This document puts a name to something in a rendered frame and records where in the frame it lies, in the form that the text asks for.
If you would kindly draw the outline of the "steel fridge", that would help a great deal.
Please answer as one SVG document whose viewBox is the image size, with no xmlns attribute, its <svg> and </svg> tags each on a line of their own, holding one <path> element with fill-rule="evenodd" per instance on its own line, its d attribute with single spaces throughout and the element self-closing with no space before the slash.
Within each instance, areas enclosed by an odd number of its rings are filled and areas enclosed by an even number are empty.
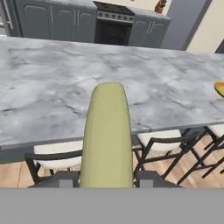
<svg viewBox="0 0 224 224">
<path fill-rule="evenodd" d="M 3 28 L 5 29 L 6 35 L 20 37 L 21 31 L 14 0 L 0 0 L 0 16 L 3 20 Z"/>
</svg>

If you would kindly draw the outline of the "black stool with white seat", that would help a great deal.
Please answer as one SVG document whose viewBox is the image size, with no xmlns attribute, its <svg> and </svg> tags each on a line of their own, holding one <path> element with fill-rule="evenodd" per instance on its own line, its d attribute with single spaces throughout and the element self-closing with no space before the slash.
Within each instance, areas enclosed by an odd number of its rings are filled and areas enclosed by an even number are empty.
<svg viewBox="0 0 224 224">
<path fill-rule="evenodd" d="M 187 171 L 182 178 L 178 181 L 180 185 L 191 173 L 207 169 L 207 172 L 202 175 L 202 178 L 206 178 L 212 173 L 219 165 L 224 163 L 224 156 L 214 164 L 205 164 L 204 160 L 208 158 L 214 151 L 224 150 L 224 124 L 216 124 L 210 126 L 204 126 L 204 131 L 199 135 L 197 142 L 201 140 L 205 135 L 209 135 L 212 141 L 204 148 L 206 152 L 202 157 L 196 152 L 194 148 L 191 148 L 192 154 L 195 156 L 197 162 L 192 168 Z"/>
<path fill-rule="evenodd" d="M 25 153 L 24 159 L 29 168 L 32 180 L 38 184 L 44 180 L 39 176 L 40 167 L 54 174 L 55 169 L 68 169 L 81 164 L 82 141 L 49 143 L 37 145 L 33 153 Z"/>
<path fill-rule="evenodd" d="M 189 151 L 200 160 L 199 154 L 193 148 L 198 142 L 196 133 L 187 135 L 181 134 L 179 129 L 156 131 L 149 133 L 140 133 L 136 135 L 140 146 L 133 148 L 137 164 L 133 172 L 134 186 L 139 187 L 139 180 L 137 173 L 144 172 L 144 165 L 157 161 L 165 161 L 173 158 L 173 162 L 167 168 L 161 179 L 165 179 L 172 169 L 176 166 L 179 160 Z"/>
</svg>

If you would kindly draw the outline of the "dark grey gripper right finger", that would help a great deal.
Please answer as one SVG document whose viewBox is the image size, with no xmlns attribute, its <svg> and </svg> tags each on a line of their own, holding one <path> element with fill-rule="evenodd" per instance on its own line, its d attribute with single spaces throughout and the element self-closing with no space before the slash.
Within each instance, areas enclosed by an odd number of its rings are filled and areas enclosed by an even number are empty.
<svg viewBox="0 0 224 224">
<path fill-rule="evenodd" d="M 140 188 L 179 188 L 179 185 L 162 179 L 156 171 L 138 171 L 135 186 Z"/>
</svg>

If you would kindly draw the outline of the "grey base cupboard run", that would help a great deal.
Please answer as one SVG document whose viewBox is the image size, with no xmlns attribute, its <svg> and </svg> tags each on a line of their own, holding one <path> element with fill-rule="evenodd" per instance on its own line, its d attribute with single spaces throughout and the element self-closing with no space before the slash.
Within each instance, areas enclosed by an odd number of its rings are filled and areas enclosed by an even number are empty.
<svg viewBox="0 0 224 224">
<path fill-rule="evenodd" d="M 22 35 L 93 43 L 97 8 L 93 0 L 14 0 Z"/>
<path fill-rule="evenodd" d="M 135 13 L 129 36 L 130 46 L 160 48 L 172 21 L 164 14 L 152 10 L 129 7 Z"/>
</svg>

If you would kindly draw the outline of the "yellow plate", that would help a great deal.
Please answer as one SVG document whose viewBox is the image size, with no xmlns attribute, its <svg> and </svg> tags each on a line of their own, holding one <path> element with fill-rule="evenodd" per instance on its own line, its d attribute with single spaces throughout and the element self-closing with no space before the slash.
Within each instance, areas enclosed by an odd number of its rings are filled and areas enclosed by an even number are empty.
<svg viewBox="0 0 224 224">
<path fill-rule="evenodd" d="M 214 89 L 221 97 L 224 98 L 224 81 L 216 81 L 214 83 Z"/>
</svg>

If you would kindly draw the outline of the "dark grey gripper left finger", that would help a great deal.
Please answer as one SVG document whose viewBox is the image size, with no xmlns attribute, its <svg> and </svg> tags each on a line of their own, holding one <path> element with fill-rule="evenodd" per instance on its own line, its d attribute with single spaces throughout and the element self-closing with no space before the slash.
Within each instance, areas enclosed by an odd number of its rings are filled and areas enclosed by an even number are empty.
<svg viewBox="0 0 224 224">
<path fill-rule="evenodd" d="M 79 184 L 80 171 L 57 171 L 53 176 L 45 177 L 33 187 L 76 188 Z"/>
</svg>

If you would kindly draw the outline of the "pale yellow butter stick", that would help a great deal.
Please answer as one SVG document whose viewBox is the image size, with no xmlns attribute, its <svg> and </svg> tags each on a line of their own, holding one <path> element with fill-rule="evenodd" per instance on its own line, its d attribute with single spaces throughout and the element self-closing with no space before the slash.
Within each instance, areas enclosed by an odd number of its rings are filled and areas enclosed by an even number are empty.
<svg viewBox="0 0 224 224">
<path fill-rule="evenodd" d="M 84 131 L 80 186 L 133 186 L 130 113 L 118 82 L 98 85 L 91 97 Z"/>
</svg>

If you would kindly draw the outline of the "wooden knife block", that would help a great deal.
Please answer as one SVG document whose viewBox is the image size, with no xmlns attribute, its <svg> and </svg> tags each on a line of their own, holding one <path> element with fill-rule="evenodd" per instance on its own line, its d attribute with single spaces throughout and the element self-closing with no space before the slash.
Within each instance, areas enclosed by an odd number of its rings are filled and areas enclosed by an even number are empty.
<svg viewBox="0 0 224 224">
<path fill-rule="evenodd" d="M 159 0 L 157 2 L 157 5 L 155 6 L 155 12 L 161 14 L 163 12 L 163 9 L 167 3 L 167 0 Z"/>
</svg>

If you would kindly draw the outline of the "black and steel oven range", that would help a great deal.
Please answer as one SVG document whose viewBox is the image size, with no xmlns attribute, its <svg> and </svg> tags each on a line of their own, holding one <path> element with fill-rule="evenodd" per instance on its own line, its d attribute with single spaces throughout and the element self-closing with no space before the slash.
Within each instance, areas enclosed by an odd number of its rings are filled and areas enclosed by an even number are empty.
<svg viewBox="0 0 224 224">
<path fill-rule="evenodd" d="M 97 7 L 95 43 L 127 46 L 135 13 L 126 6 L 94 1 Z"/>
</svg>

